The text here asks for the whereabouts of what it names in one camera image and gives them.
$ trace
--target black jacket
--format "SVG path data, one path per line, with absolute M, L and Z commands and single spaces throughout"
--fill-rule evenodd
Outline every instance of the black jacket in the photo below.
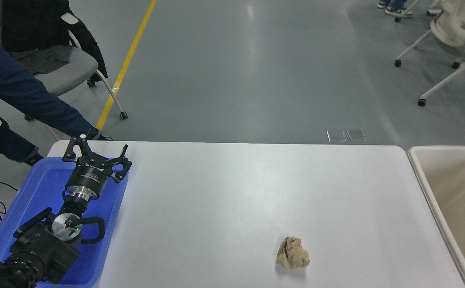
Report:
M 99 46 L 81 20 L 69 25 L 60 17 L 72 13 L 68 0 L 4 0 L 2 46 L 9 52 L 45 50 L 70 42 L 68 30 L 75 35 L 81 49 L 95 58 L 99 71 L 108 77 Z M 99 81 L 97 75 L 90 80 Z

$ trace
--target blue plastic tray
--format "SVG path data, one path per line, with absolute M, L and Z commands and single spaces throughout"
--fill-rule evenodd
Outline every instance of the blue plastic tray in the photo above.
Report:
M 12 234 L 22 224 L 47 207 L 53 208 L 54 214 L 58 213 L 64 203 L 62 191 L 74 167 L 73 162 L 62 162 L 58 157 L 42 159 L 33 166 L 0 224 L 0 261 L 10 255 L 10 246 L 16 240 Z M 85 211 L 84 218 L 99 216 L 104 219 L 104 239 L 97 244 L 79 245 L 76 249 L 81 256 L 59 284 L 39 282 L 37 287 L 91 288 L 99 280 L 127 182 L 127 176 L 119 184 L 112 179 L 106 181 L 101 197 L 90 201 Z M 84 239 L 97 237 L 97 224 L 84 226 L 81 233 Z

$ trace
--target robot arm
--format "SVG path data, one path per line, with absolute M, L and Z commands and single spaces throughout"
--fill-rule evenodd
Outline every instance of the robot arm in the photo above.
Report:
M 76 159 L 74 146 L 81 148 L 82 156 Z M 95 244 L 104 237 L 104 220 L 101 217 L 83 218 L 91 200 L 99 198 L 109 177 L 121 182 L 132 162 L 125 157 L 127 145 L 119 157 L 107 159 L 93 153 L 85 139 L 73 137 L 69 142 L 65 162 L 76 167 L 66 183 L 64 204 L 55 215 L 46 208 L 24 223 L 14 233 L 17 240 L 10 247 L 12 253 L 0 262 L 0 288 L 33 288 L 39 281 L 59 283 L 80 256 L 79 244 Z M 112 167 L 122 164 L 122 170 Z M 98 224 L 99 236 L 83 239 L 81 229 L 86 224 Z

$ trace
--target beige plastic bin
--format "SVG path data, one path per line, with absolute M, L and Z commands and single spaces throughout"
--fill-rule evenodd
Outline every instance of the beige plastic bin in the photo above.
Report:
M 465 280 L 465 146 L 415 146 L 409 157 Z

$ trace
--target gray floor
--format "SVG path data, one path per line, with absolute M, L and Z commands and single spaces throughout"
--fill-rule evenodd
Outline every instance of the gray floor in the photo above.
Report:
M 465 73 L 426 32 L 431 4 L 400 23 L 375 0 L 158 0 L 119 90 L 129 119 L 112 108 L 103 133 L 116 140 L 329 144 L 327 129 L 363 129 L 366 142 L 405 150 L 465 145 Z M 71 0 L 115 82 L 149 0 Z M 61 98 L 97 123 L 108 93 L 85 84 Z M 0 115 L 46 154 L 54 138 L 0 102 Z M 0 180 L 19 187 L 29 171 L 0 155 Z M 15 192 L 0 185 L 0 201 Z

